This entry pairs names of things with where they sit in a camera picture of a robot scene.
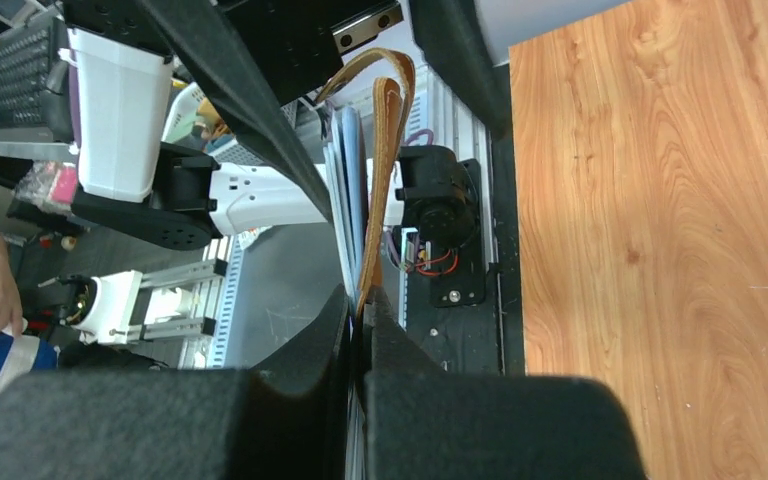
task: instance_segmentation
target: pink object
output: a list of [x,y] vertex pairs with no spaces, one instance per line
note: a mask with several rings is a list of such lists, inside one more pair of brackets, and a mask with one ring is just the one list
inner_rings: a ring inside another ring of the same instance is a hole
[[71,205],[72,198],[75,196],[75,190],[78,188],[78,169],[71,166],[64,166],[57,172],[54,179],[54,186],[51,187],[49,199],[52,202]]

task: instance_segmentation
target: keyboard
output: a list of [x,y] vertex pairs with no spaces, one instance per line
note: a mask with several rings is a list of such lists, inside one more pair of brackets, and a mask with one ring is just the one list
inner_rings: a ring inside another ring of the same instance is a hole
[[68,44],[53,9],[0,36],[0,141],[72,141]]

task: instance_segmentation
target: brown leather strap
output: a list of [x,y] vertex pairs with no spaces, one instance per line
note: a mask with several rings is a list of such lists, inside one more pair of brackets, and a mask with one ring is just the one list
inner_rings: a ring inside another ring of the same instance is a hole
[[350,60],[317,95],[316,102],[327,97],[354,79],[360,72],[379,60],[387,60],[396,69],[404,88],[404,98],[395,80],[387,77],[375,79],[372,88],[372,101],[375,115],[375,153],[373,155],[372,197],[369,205],[369,224],[366,229],[363,265],[361,267],[358,290],[357,315],[363,313],[363,305],[369,295],[369,289],[378,278],[380,283],[380,264],[378,246],[384,229],[384,211],[387,207],[387,192],[390,190],[390,178],[393,166],[399,155],[399,147],[405,135],[413,97],[416,89],[416,72],[413,60],[404,53],[385,48],[370,48]]

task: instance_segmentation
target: wooden tabletop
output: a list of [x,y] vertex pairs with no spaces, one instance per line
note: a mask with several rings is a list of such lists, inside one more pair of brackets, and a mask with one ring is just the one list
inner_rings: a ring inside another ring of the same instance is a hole
[[652,479],[768,479],[768,0],[635,0],[511,50],[530,374]]

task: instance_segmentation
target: wood grain surface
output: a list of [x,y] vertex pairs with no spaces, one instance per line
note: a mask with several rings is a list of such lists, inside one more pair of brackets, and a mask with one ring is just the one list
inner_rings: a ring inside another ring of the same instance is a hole
[[607,383],[652,479],[768,479],[768,0],[511,50],[530,374]]

